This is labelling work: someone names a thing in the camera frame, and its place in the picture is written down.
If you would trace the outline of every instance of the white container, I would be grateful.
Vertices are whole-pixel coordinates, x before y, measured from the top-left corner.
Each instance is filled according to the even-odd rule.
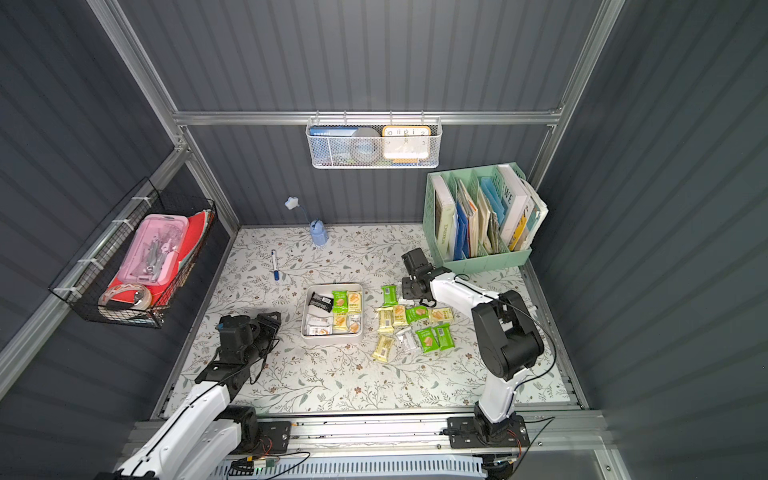
[[[360,292],[360,310],[366,311],[365,300],[362,298],[362,285],[359,283],[324,283],[312,285],[306,289],[304,299],[304,317],[301,320],[301,338],[307,345],[346,345],[347,343],[359,343],[362,339],[362,313],[360,313],[360,331],[358,333],[335,333],[332,335],[306,335],[306,316],[318,316],[330,318],[333,323],[333,312],[326,312],[318,306],[310,305],[313,293],[333,298],[333,292]]]

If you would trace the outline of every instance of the clock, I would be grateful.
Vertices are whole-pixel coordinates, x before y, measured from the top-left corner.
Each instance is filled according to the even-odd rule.
[[[387,125],[382,129],[382,155],[394,163],[414,163],[429,157],[432,131],[424,125]]]

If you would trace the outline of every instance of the black wire basket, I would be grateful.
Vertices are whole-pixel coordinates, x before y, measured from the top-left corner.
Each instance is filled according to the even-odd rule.
[[[128,308],[115,307],[104,303],[101,298],[112,284],[121,267],[135,231],[149,214],[181,215],[192,217],[203,210],[209,210],[204,232],[195,248],[189,253],[183,266],[161,292],[155,291],[149,306],[137,308],[135,303]],[[113,220],[118,225],[115,232],[101,243],[101,247],[90,258],[70,263],[84,263],[85,268],[74,279],[67,276],[70,267],[65,267],[49,287],[50,291],[65,301],[80,317],[89,322],[113,323],[117,325],[143,326],[159,329],[163,326],[164,314],[170,308],[174,294],[184,286],[197,256],[204,248],[211,227],[216,220],[216,205],[212,200],[192,197],[165,190],[152,191],[141,198],[141,202],[125,218]]]

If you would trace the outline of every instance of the floral tablecloth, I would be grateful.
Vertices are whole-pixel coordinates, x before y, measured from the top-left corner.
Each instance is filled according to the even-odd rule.
[[[277,335],[280,343],[270,354],[259,381],[246,384],[237,395],[234,403],[238,405],[254,406],[259,413],[332,412],[468,406],[477,401],[488,370],[480,360],[471,319],[456,311],[451,325],[454,349],[423,354],[396,348],[389,364],[371,357],[378,339],[374,309],[382,304],[381,287],[399,285],[406,275],[400,256],[417,247],[429,256],[421,226],[412,224],[330,227],[329,242],[322,248],[312,244],[306,228],[241,230],[164,416],[173,414],[194,378],[211,360],[219,343],[215,330],[219,318],[274,311],[283,316]],[[272,249],[278,254],[279,282],[273,277]],[[477,273],[471,280],[498,292],[515,289],[531,305],[516,267]],[[354,345],[306,345],[300,336],[306,288],[316,283],[347,282],[360,283],[364,290],[361,341]],[[547,345],[533,373],[545,371],[551,362]],[[252,367],[254,375],[259,368],[259,363]],[[541,379],[523,385],[516,401],[569,400],[556,366]]]

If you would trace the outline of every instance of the robotic arm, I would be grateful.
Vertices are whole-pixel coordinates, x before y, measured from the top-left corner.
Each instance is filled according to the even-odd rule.
[[[230,406],[230,400],[250,378],[250,367],[259,359],[266,362],[279,328],[277,312],[255,319],[222,317],[217,326],[221,346],[184,403],[116,472],[96,479],[203,479],[230,452],[253,451],[266,435],[263,425],[253,407]],[[272,451],[281,453],[286,447],[287,442]]]
[[[521,432],[518,437],[526,440],[523,419],[515,415],[515,389],[544,353],[544,342],[520,294],[474,286],[443,266],[435,268],[420,248],[402,258],[409,275],[402,279],[403,298],[420,300],[426,306],[446,303],[475,324],[480,357],[491,375],[475,404],[472,433],[483,445],[508,437],[507,430]],[[466,444],[453,445],[452,441],[454,448],[476,446]]]

